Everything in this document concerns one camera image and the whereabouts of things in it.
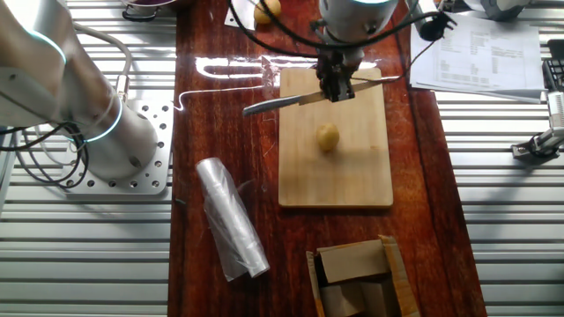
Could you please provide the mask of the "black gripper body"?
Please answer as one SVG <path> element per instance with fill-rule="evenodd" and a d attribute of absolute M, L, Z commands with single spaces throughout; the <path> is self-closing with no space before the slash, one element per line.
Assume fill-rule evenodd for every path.
<path fill-rule="evenodd" d="M 346 65 L 344 55 L 336 50 L 320 50 L 315 67 L 319 80 L 329 81 L 331 78 L 350 78 L 355 66 Z"/>

